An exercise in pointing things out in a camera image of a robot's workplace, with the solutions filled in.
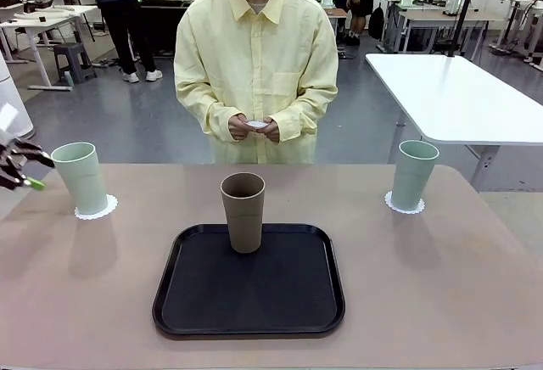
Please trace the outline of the person in navy top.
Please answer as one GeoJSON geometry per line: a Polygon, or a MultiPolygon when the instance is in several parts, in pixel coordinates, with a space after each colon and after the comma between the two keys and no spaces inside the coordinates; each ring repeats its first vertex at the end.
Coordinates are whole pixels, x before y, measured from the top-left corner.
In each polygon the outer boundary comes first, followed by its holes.
{"type": "Polygon", "coordinates": [[[146,72],[145,79],[149,82],[161,79],[163,74],[155,65],[152,49],[142,29],[143,22],[138,0],[96,1],[118,54],[123,80],[129,83],[139,82],[131,53],[131,43],[135,44],[139,52],[146,72]]]}

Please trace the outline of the mint green plastic cup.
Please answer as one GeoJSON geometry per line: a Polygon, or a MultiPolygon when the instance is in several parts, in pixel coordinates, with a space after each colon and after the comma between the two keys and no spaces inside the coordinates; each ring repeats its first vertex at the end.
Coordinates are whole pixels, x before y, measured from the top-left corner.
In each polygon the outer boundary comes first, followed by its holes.
{"type": "Polygon", "coordinates": [[[106,208],[106,189],[92,143],[60,146],[51,153],[51,159],[80,214],[94,215],[106,208]]]}
{"type": "Polygon", "coordinates": [[[406,140],[399,144],[391,204],[398,210],[418,209],[428,179],[439,158],[439,150],[431,143],[406,140]]]}

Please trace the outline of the person's left hand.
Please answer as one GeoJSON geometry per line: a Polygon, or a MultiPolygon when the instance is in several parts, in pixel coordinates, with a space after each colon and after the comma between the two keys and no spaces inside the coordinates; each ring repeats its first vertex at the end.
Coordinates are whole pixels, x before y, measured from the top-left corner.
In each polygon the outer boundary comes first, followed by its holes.
{"type": "Polygon", "coordinates": [[[266,124],[258,130],[258,133],[263,134],[273,143],[280,142],[280,131],[278,124],[270,117],[266,117],[263,122],[266,124]]]}

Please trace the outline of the person's right forearm yellow sleeve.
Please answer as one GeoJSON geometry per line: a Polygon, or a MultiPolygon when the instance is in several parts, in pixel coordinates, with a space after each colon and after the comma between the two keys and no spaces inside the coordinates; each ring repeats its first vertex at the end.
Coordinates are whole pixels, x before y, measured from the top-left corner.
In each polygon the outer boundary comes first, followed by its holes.
{"type": "Polygon", "coordinates": [[[202,132],[223,142],[233,142],[229,120],[240,114],[236,107],[219,101],[211,87],[204,83],[180,85],[176,89],[180,104],[199,122],[202,132]]]}

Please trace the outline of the large white table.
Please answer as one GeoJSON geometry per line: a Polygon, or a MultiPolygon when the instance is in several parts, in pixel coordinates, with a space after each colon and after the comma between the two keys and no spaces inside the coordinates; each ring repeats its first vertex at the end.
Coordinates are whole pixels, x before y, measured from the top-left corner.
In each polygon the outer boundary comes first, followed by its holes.
{"type": "Polygon", "coordinates": [[[369,53],[366,60],[400,108],[390,164],[408,121],[427,142],[470,149],[476,191],[500,148],[543,148],[543,106],[462,56],[369,53]]]}

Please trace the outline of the black backpack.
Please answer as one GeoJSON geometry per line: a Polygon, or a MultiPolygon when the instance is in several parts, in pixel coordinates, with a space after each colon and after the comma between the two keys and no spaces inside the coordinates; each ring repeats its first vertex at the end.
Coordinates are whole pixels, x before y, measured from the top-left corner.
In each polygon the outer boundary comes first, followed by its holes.
{"type": "Polygon", "coordinates": [[[383,34],[384,27],[384,11],[381,5],[372,12],[368,23],[368,35],[373,39],[380,40],[383,34]]]}

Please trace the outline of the black plastic serving tray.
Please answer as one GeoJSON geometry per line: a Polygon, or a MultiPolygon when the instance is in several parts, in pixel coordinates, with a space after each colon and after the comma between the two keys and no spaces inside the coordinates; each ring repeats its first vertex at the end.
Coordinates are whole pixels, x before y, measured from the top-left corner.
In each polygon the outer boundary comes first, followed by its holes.
{"type": "Polygon", "coordinates": [[[345,300],[330,237],[308,224],[266,223],[255,252],[227,226],[189,227],[174,240],[152,317],[174,338],[311,337],[332,332],[345,300]]]}

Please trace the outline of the person in yellow shirt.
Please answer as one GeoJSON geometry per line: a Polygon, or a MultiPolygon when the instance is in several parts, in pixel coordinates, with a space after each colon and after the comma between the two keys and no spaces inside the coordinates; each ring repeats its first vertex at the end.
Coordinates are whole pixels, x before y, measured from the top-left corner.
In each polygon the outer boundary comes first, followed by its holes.
{"type": "MultiPolygon", "coordinates": [[[[204,83],[247,121],[262,121],[306,88],[337,87],[335,35],[315,0],[196,0],[177,27],[175,90],[204,83]]],[[[205,135],[228,164],[310,164],[315,133],[273,143],[259,129],[243,141],[205,135]]]]}

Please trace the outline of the white cluttered workshop desk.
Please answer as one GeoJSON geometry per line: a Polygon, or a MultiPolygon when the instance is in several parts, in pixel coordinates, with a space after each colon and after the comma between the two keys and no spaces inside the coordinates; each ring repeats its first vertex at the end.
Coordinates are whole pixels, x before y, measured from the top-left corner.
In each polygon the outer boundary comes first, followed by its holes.
{"type": "Polygon", "coordinates": [[[29,90],[37,91],[59,91],[70,92],[72,87],[53,86],[49,80],[48,73],[42,62],[42,57],[39,53],[36,38],[42,35],[46,47],[51,47],[47,39],[46,32],[54,28],[59,28],[64,25],[73,25],[76,30],[74,35],[81,37],[81,21],[85,14],[97,10],[96,5],[59,5],[45,9],[38,9],[31,14],[14,14],[14,17],[8,21],[0,23],[0,40],[6,53],[9,52],[7,41],[4,37],[3,30],[23,28],[25,30],[27,41],[30,45],[31,52],[34,56],[34,61],[40,71],[43,84],[29,85],[29,90]]]}

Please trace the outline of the brown plastic cup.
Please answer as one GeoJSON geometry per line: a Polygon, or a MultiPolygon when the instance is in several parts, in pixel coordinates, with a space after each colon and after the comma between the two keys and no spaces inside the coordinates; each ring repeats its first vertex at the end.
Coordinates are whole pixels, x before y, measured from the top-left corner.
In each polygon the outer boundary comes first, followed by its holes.
{"type": "Polygon", "coordinates": [[[250,172],[234,173],[221,182],[230,243],[240,254],[260,247],[265,189],[265,181],[250,172]]]}

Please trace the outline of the person's left forearm yellow sleeve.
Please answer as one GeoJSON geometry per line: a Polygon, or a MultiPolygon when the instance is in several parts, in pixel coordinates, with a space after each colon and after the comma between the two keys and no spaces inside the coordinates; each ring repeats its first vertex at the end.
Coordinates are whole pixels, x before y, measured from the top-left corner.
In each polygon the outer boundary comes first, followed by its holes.
{"type": "Polygon", "coordinates": [[[318,121],[326,114],[327,107],[336,98],[334,85],[306,88],[291,104],[271,116],[279,130],[279,141],[286,142],[303,133],[313,134],[318,121]]]}

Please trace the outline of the grey topped workshop desk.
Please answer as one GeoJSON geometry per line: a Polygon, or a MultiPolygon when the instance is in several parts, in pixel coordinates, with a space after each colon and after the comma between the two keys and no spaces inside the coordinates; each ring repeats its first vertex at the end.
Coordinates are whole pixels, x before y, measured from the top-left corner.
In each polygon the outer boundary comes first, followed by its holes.
{"type": "Polygon", "coordinates": [[[436,53],[454,46],[460,55],[476,35],[474,51],[484,41],[489,25],[501,22],[498,14],[469,9],[463,22],[460,16],[448,15],[443,7],[414,0],[404,5],[400,0],[379,0],[384,12],[384,25],[377,49],[383,53],[436,53]]]}

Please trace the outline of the grey plastic step stool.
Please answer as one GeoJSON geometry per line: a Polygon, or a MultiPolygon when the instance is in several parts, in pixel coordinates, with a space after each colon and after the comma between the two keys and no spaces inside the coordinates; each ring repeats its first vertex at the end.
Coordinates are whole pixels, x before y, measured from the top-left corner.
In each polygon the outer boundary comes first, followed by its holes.
{"type": "Polygon", "coordinates": [[[82,42],[65,42],[53,46],[59,82],[82,84],[96,78],[96,72],[82,42]]]}

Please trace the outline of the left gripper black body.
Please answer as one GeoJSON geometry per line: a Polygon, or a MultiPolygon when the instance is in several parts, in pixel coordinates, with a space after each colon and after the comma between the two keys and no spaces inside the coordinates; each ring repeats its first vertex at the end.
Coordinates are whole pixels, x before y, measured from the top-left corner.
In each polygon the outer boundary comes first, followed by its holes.
{"type": "Polygon", "coordinates": [[[0,187],[19,188],[24,185],[20,166],[12,157],[12,142],[0,144],[0,187]]]}

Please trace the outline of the person's right hand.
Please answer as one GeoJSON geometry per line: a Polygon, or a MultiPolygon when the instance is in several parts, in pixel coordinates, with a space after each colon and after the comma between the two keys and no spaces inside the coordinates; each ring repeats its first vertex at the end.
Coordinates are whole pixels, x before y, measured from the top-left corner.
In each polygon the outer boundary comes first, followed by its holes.
{"type": "Polygon", "coordinates": [[[228,131],[235,141],[243,141],[252,131],[244,114],[233,115],[228,120],[228,131]]]}

